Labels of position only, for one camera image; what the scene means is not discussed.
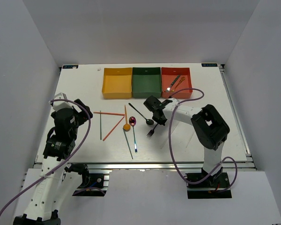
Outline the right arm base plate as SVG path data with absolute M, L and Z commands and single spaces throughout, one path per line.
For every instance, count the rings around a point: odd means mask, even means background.
M 231 199 L 231 190 L 229 178 L 226 172 L 223 172 L 217 180 L 211 184 L 209 180 L 196 185 L 187 185 L 188 199 Z

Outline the black spoon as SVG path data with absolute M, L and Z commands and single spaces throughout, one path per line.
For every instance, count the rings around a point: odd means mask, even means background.
M 149 126 L 154 125 L 154 121 L 152 119 L 147 119 L 141 112 L 139 112 L 131 103 L 128 103 L 129 106 L 131 106 L 145 121 L 146 124 Z

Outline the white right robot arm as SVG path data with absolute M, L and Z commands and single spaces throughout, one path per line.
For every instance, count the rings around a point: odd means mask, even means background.
M 193 126 L 199 142 L 204 147 L 202 181 L 213 187 L 219 181 L 222 166 L 222 149 L 230 128 L 213 105 L 195 108 L 182 105 L 175 98 L 161 102 L 154 96 L 148 97 L 145 107 L 153 113 L 152 119 L 159 125 L 166 125 L 171 119 Z

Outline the ornate gold fork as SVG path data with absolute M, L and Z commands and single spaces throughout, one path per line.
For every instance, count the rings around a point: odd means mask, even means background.
M 176 88 L 185 80 L 185 77 L 182 77 L 179 82 L 177 83 L 177 85 L 171 90 L 171 92 L 175 92 Z

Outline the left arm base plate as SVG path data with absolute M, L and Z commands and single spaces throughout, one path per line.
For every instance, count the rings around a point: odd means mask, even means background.
M 86 164 L 71 164 L 65 168 L 65 176 L 77 173 L 82 178 L 82 183 L 74 191 L 73 196 L 100 196 L 104 197 L 104 174 L 90 173 Z

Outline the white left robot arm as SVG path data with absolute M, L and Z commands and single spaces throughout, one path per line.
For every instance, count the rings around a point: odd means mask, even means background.
M 77 188 L 89 183 L 86 165 L 67 163 L 79 149 L 75 145 L 78 127 L 90 122 L 93 114 L 80 99 L 56 98 L 51 105 L 54 127 L 48 132 L 43 151 L 41 181 L 35 185 L 24 213 L 14 218 L 15 225 L 59 225 L 60 210 Z

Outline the iridescent pink spoon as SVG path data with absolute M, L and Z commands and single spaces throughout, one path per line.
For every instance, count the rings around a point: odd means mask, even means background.
M 135 130 L 134 130 L 134 127 L 135 127 L 135 125 L 136 125 L 136 118 L 133 117 L 133 116 L 131 116 L 131 117 L 129 118 L 129 124 L 130 124 L 130 126 L 133 128 L 134 151 L 135 151 L 135 153 L 137 153 L 137 152 L 138 152 L 138 149 L 137 149 L 137 142 L 136 142 L 136 136 L 135 136 Z

